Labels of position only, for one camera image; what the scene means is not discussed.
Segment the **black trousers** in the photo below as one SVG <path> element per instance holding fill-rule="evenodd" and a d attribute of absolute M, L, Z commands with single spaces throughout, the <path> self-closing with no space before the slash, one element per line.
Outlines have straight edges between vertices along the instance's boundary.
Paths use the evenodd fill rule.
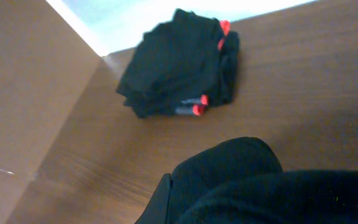
<path fill-rule="evenodd" d="M 235 138 L 176 166 L 168 223 L 358 223 L 358 171 L 285 171 L 258 138 Z"/>

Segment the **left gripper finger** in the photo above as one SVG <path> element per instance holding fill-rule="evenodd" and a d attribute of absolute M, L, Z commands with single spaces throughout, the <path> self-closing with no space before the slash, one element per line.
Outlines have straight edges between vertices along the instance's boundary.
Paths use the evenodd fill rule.
<path fill-rule="evenodd" d="M 145 210 L 135 224 L 166 224 L 171 190 L 171 174 L 166 173 L 160 179 Z"/>

